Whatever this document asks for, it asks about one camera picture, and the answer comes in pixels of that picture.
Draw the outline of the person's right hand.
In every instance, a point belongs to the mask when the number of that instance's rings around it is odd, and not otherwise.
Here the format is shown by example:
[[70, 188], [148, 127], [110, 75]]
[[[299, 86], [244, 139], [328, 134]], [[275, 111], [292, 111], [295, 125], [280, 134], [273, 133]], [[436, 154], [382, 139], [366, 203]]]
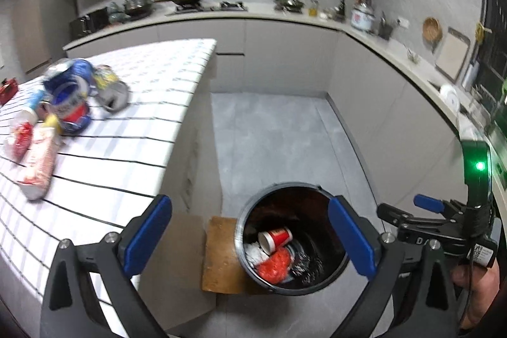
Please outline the person's right hand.
[[474, 266], [471, 286], [468, 285], [469, 270], [469, 267], [457, 266], [451, 271], [451, 278], [455, 285], [470, 291], [470, 302], [461, 322], [463, 329], [474, 328], [479, 323], [496, 298], [500, 286], [497, 261], [494, 261], [488, 269]]

